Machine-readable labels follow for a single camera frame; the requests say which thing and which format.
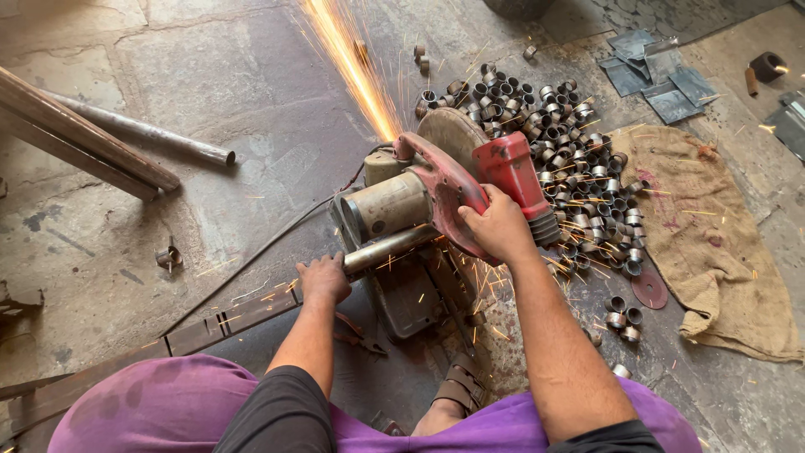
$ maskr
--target purple pants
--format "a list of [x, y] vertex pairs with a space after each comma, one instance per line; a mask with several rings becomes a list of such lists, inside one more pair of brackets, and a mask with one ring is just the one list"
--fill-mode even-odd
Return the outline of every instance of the purple pants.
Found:
[[[668, 453], [701, 451], [691, 426], [643, 385], [620, 379], [640, 419]], [[48, 453], [209, 453], [257, 378], [210, 355], [145, 360], [92, 387], [64, 415]], [[390, 437], [331, 405], [340, 453], [544, 452], [548, 442], [529, 393], [479, 410], [427, 437]]]

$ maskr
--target black shirt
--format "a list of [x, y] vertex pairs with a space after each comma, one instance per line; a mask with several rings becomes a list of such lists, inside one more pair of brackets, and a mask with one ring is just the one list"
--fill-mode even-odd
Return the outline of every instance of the black shirt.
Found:
[[[226, 427], [213, 453], [336, 451], [327, 398], [302, 368], [274, 368]], [[605, 426], [548, 447], [547, 453], [662, 453], [640, 420]]]

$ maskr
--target dirty floor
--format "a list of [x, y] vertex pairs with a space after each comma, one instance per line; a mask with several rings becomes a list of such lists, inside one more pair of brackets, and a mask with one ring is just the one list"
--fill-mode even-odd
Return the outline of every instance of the dirty floor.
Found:
[[[613, 32], [558, 45], [538, 23], [500, 19], [481, 0], [359, 2], [355, 14], [369, 32], [373, 58], [383, 61], [390, 91], [404, 93], [394, 99], [408, 130], [415, 129], [416, 93], [430, 84], [442, 94], [487, 60], [536, 87], [575, 78], [597, 100], [598, 131], [661, 123], [639, 94], [620, 98], [597, 67]], [[286, 222], [352, 176], [377, 141], [332, 63], [306, 41], [302, 17], [291, 0], [0, 2], [1, 66], [38, 87], [238, 154], [236, 168], [221, 169], [145, 149], [182, 186], [143, 203], [0, 135], [0, 176], [9, 185], [0, 200], [0, 278], [12, 293], [46, 291], [38, 318], [0, 332], [0, 385], [79, 371], [150, 343]], [[805, 171], [758, 124], [779, 94], [802, 86], [802, 29], [803, 16], [788, 4], [686, 44], [687, 64], [724, 96], [675, 124], [717, 143], [777, 260], [801, 337]], [[411, 61], [414, 42], [427, 46], [429, 79]], [[528, 44], [539, 50], [530, 63], [521, 55]], [[791, 73], [750, 98], [744, 68], [769, 50], [788, 61]], [[153, 261], [169, 235], [184, 256], [172, 275]], [[320, 210], [190, 321], [266, 281], [290, 281], [293, 263], [340, 247]], [[580, 317], [589, 321], [613, 293], [635, 301], [620, 276], [576, 282], [570, 297], [580, 299]], [[522, 391], [526, 380], [514, 302], [497, 297], [489, 319], [511, 341], [486, 329], [478, 334], [493, 353], [494, 394], [503, 397]], [[379, 329], [360, 284], [341, 309], [370, 333]], [[684, 342], [676, 333], [682, 316], [672, 301], [646, 316], [639, 347], [605, 332], [601, 353], [676, 405], [705, 451], [803, 451], [805, 377], [798, 364]], [[206, 352], [261, 374], [294, 318], [284, 314]], [[364, 422], [382, 409], [410, 431], [458, 343], [440, 330], [395, 346], [381, 331], [376, 336], [391, 349], [387, 359], [336, 345], [332, 400]], [[0, 406], [0, 438], [8, 433], [6, 418]]]

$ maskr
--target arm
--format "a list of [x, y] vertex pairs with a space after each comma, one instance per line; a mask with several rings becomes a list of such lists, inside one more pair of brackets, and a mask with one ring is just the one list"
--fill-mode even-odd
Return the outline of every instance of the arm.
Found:
[[296, 264], [302, 279], [304, 305], [291, 332], [279, 347], [266, 374], [283, 365], [295, 365], [308, 372], [327, 399], [332, 389], [332, 324], [336, 305], [352, 292], [344, 275], [344, 252], [313, 260], [310, 267]]
[[511, 271], [531, 394], [549, 442], [637, 419], [617, 378], [568, 310], [520, 206], [497, 187], [483, 186], [491, 201], [486, 212], [478, 215], [467, 206], [458, 212], [484, 250]]

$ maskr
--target forearm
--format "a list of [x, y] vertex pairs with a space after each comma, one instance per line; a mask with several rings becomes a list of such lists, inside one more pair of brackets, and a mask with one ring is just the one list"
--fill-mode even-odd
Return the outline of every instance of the forearm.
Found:
[[509, 265], [531, 393], [556, 443], [637, 418], [604, 360], [579, 328], [536, 247]]
[[266, 373], [283, 365], [295, 365], [308, 372], [329, 399], [332, 389], [332, 324], [335, 314], [335, 301], [306, 300]]

